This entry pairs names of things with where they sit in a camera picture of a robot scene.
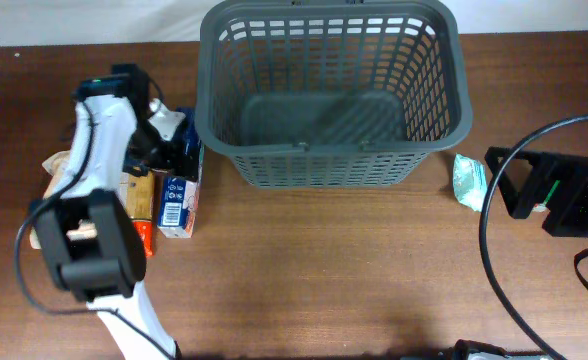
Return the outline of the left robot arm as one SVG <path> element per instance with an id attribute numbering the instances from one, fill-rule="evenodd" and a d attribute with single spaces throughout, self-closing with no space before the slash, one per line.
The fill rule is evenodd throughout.
<path id="1" fill-rule="evenodd" d="M 19 286 L 38 310 L 58 316 L 94 313 L 127 359 L 178 359 L 177 342 L 153 309 L 144 277 L 143 241 L 118 196 L 124 173 L 198 174 L 189 122 L 150 92 L 158 84 L 135 64 L 84 80 L 74 93 L 76 127 L 67 166 L 53 192 L 35 201 L 24 224 L 33 228 L 54 285 L 79 302 L 52 309 Z"/>

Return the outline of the orange spaghetti packet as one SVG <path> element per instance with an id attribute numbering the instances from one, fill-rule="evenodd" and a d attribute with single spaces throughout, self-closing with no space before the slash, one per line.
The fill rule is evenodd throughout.
<path id="1" fill-rule="evenodd" d="M 119 183 L 119 199 L 132 220 L 143 243 L 147 258 L 154 255 L 153 199 L 154 176 L 136 177 L 123 172 Z"/>

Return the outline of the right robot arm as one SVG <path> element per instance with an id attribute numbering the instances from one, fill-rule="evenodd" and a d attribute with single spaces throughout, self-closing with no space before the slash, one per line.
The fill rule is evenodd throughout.
<path id="1" fill-rule="evenodd" d="M 588 157 L 520 151 L 514 158 L 531 169 L 517 189 L 503 175 L 498 180 L 509 215 L 526 219 L 537 205 L 548 209 L 542 228 L 553 237 L 588 238 Z"/>

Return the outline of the blue tissue box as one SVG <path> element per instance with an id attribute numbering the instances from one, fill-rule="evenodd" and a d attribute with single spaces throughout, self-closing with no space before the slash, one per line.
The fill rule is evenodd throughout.
<path id="1" fill-rule="evenodd" d="M 186 142 L 187 174 L 163 179 L 157 226 L 166 238 L 189 239 L 196 222 L 204 146 L 195 129 L 194 109 L 178 107 L 175 112 L 184 115 L 187 122 L 182 137 Z"/>

